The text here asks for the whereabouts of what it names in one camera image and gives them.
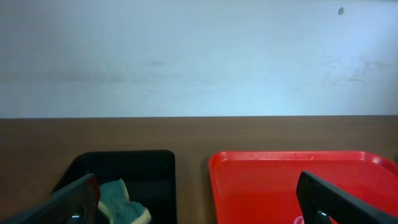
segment black tray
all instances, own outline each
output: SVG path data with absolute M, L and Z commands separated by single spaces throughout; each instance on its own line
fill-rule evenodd
M 73 160 L 53 192 L 94 173 L 98 183 L 123 179 L 130 200 L 148 208 L 152 223 L 177 223 L 175 158 L 166 150 L 89 152 Z M 99 211 L 95 223 L 109 223 Z

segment brown tabletop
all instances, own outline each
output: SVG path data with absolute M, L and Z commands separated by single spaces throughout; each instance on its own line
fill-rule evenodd
M 174 152 L 179 223 L 216 223 L 207 161 L 219 151 L 398 154 L 398 116 L 0 119 L 0 220 L 43 200 L 84 152 Z

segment red tray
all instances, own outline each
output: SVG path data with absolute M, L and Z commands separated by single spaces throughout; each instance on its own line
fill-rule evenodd
M 304 170 L 398 217 L 398 166 L 369 152 L 219 152 L 209 167 L 219 224 L 303 223 Z

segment white wall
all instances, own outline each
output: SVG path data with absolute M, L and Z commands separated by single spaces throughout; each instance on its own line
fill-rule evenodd
M 2 118 L 398 114 L 398 1 L 2 0 L 0 32 Z

